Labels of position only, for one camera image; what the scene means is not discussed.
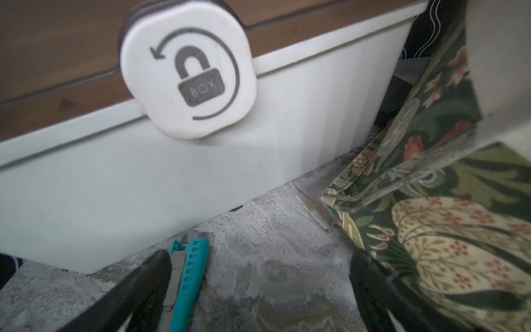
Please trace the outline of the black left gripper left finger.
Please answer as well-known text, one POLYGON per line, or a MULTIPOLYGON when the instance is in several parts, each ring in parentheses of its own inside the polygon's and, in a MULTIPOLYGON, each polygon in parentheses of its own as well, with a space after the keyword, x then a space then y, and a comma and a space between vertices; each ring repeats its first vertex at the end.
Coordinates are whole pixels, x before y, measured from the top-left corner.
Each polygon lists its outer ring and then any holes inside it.
POLYGON ((170 277, 170 255, 157 250, 60 331, 157 331, 170 277))

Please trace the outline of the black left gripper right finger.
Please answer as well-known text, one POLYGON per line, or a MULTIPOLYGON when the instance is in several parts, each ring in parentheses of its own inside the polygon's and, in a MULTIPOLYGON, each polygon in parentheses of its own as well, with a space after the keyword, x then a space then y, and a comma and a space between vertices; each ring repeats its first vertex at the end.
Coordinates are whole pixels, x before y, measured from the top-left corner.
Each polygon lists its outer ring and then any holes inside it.
POLYGON ((355 249, 349 279, 360 315, 368 331, 395 331, 394 320, 405 331, 466 331, 427 304, 397 276, 368 253, 355 249))

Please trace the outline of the cream tote bag green handles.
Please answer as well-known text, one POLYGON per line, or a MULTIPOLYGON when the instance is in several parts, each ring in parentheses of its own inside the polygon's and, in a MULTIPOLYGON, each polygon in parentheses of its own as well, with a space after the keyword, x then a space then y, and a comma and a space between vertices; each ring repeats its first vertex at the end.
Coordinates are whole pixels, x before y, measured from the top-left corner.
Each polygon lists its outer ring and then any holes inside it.
POLYGON ((466 331, 529 331, 529 1, 460 1, 398 115, 322 202, 466 331))

